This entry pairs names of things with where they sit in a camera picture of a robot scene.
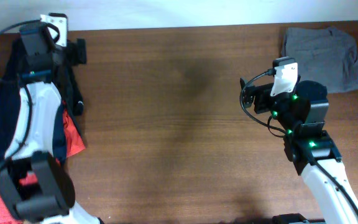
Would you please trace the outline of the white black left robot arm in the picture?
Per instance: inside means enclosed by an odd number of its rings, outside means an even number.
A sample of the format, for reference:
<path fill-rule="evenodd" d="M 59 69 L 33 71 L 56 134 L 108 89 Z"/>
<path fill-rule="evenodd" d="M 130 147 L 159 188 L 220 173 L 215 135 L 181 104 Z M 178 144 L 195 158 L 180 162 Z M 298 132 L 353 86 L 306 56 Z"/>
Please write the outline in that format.
<path fill-rule="evenodd" d="M 47 22 L 20 22 L 26 55 L 15 82 L 21 105 L 16 130 L 0 162 L 0 197 L 10 215 L 31 223 L 102 223 L 75 199 L 69 175 L 53 156 L 53 133 L 61 94 L 54 79 L 64 74 L 63 29 Z"/>

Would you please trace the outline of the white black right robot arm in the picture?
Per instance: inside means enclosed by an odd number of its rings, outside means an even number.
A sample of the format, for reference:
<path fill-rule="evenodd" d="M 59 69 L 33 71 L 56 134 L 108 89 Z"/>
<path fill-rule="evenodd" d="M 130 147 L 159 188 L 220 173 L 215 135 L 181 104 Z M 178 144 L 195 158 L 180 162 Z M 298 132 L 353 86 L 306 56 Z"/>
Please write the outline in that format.
<path fill-rule="evenodd" d="M 355 196 L 341 153 L 324 130 L 329 102 L 327 88 L 314 81 L 302 81 L 290 93 L 270 96 L 272 84 L 254 86 L 240 80 L 240 105 L 257 114 L 270 113 L 279 122 L 287 159 L 303 179 L 323 213 L 326 223 L 358 223 Z"/>

